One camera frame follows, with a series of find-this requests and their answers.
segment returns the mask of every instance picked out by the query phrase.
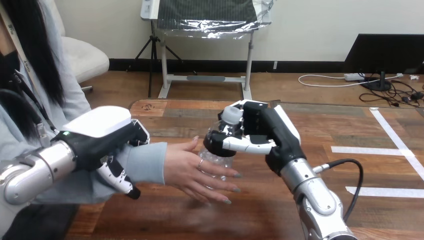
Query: black monitor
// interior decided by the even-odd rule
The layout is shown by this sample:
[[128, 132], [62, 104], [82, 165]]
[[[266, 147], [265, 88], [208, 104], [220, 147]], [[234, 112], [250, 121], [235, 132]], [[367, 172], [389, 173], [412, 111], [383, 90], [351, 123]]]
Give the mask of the black monitor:
[[414, 74], [423, 62], [424, 34], [359, 34], [344, 61], [343, 71], [380, 74], [380, 81], [362, 86], [387, 91], [391, 85], [385, 74]]

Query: silver robotic arm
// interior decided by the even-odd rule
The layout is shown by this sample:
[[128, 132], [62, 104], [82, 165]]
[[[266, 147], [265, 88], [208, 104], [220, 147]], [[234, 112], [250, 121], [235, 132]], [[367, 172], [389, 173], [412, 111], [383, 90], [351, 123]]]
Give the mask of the silver robotic arm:
[[140, 191], [111, 150], [129, 142], [150, 142], [150, 135], [122, 107], [98, 107], [71, 121], [50, 142], [38, 125], [42, 147], [0, 161], [0, 239], [20, 210], [40, 193], [75, 171], [97, 171], [118, 192], [138, 199]]
[[270, 169], [280, 176], [293, 194], [306, 240], [357, 240], [343, 219], [343, 204], [317, 176], [328, 164], [312, 168], [301, 149], [299, 132], [281, 106], [251, 100], [232, 105], [243, 112], [240, 136], [215, 132], [204, 142], [217, 149], [265, 154]]

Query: lanyard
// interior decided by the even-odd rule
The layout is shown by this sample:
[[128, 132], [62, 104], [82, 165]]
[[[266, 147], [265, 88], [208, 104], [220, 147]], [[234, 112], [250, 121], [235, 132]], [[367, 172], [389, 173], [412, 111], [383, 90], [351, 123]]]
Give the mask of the lanyard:
[[[20, 59], [23, 61], [23, 65], [25, 66], [26, 72], [28, 73], [29, 80], [32, 82], [32, 85], [34, 86], [34, 91], [37, 93], [38, 96], [40, 96], [38, 91], [38, 87], [34, 82], [34, 79], [36, 79], [35, 72], [30, 66], [30, 63], [28, 62], [27, 56], [24, 53], [24, 49], [22, 48], [21, 42], [19, 41], [18, 35], [16, 34], [15, 27], [13, 26], [13, 23], [7, 14], [5, 8], [3, 7], [3, 4], [0, 2], [0, 15], [3, 19], [4, 25], [7, 28], [7, 32], [9, 33], [13, 44], [17, 50], [17, 53], [19, 54]], [[35, 103], [37, 108], [40, 110], [42, 116], [47, 121], [48, 125], [50, 125], [51, 130], [53, 130], [56, 134], [59, 133], [56, 127], [53, 125], [53, 122], [50, 120], [49, 116], [47, 115], [46, 108], [44, 105], [37, 100], [34, 93], [29, 89], [29, 87], [25, 84], [25, 82], [21, 79], [21, 77], [18, 75], [18, 73], [15, 73], [15, 79], [17, 79], [17, 83], [20, 86], [20, 88], [23, 90], [26, 95]]]

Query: woman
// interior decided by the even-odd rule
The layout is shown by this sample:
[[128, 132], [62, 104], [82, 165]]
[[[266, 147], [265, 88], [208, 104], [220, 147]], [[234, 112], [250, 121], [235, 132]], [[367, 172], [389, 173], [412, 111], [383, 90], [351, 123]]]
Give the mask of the woman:
[[[22, 95], [43, 117], [57, 129], [90, 111], [84, 93], [81, 91], [62, 51], [59, 32], [46, 4], [40, 0], [1, 0], [9, 15], [23, 51], [35, 72], [35, 79], [29, 78], [23, 62], [18, 57], [8, 29], [0, 24], [0, 88]], [[28, 112], [21, 111], [16, 101], [7, 95], [0, 95], [0, 161], [40, 147], [35, 137], [35, 126]], [[49, 136], [55, 132], [46, 127]], [[203, 174], [198, 170], [201, 159], [193, 154], [198, 137], [182, 144], [155, 143], [139, 147], [125, 145], [117, 155], [134, 182], [166, 184], [182, 190], [190, 197], [203, 203], [210, 200], [230, 204], [223, 194], [206, 188], [239, 192], [235, 184], [224, 182]], [[240, 177], [229, 168], [210, 162], [203, 162], [201, 170], [213, 175]], [[40, 194], [33, 203], [76, 203], [93, 204], [106, 201], [116, 190], [95, 172], [79, 171], [58, 182], [53, 188]]]

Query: woman's hand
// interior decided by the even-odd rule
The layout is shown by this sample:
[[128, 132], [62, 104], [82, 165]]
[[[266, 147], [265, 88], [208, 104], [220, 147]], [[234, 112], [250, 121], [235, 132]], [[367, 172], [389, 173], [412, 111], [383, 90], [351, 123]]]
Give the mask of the woman's hand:
[[[197, 146], [198, 140], [199, 136], [196, 136], [191, 142], [168, 145], [163, 167], [165, 184], [180, 189], [190, 197], [206, 204], [209, 200], [231, 204], [225, 195], [205, 187], [236, 193], [241, 191], [233, 183], [213, 178], [198, 170], [202, 159], [191, 152]], [[211, 175], [241, 178], [236, 170], [209, 161], [203, 161], [200, 169]]]

